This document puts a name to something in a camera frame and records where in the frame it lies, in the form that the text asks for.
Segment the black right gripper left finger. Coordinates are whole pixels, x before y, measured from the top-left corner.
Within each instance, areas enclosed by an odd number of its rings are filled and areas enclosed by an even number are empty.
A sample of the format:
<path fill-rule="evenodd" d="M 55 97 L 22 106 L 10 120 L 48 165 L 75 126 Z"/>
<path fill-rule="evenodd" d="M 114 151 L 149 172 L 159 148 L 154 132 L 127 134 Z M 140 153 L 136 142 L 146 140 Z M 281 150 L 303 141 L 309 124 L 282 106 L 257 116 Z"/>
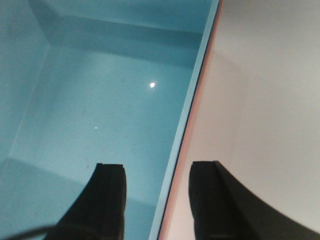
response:
<path fill-rule="evenodd" d="M 98 163 L 83 191 L 45 239 L 122 240 L 126 199 L 123 165 Z"/>

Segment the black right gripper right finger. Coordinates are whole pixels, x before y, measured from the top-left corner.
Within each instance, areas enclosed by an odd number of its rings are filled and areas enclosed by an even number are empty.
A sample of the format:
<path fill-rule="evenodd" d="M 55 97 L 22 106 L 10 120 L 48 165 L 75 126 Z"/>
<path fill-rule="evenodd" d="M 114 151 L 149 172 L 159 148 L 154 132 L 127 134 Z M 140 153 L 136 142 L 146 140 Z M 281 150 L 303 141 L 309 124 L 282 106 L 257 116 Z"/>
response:
<path fill-rule="evenodd" d="M 268 205 L 219 161 L 195 161 L 189 203 L 197 240 L 318 240 L 319 233 Z"/>

